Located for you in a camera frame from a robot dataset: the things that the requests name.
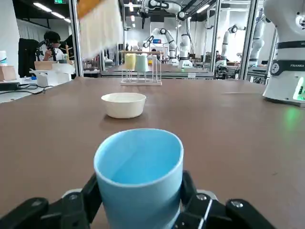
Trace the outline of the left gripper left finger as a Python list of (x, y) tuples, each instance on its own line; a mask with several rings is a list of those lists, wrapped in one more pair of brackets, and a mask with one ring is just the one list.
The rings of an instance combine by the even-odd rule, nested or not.
[(81, 191), (72, 191), (50, 203), (30, 198), (0, 218), (2, 229), (89, 229), (102, 197), (97, 177), (91, 176)]

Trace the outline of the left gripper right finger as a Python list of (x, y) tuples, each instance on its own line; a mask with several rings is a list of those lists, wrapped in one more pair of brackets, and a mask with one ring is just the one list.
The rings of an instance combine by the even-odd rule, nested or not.
[(176, 229), (275, 228), (244, 199), (229, 199), (222, 204), (211, 195), (197, 190), (187, 170), (183, 171), (180, 197), (183, 210), (174, 223)]

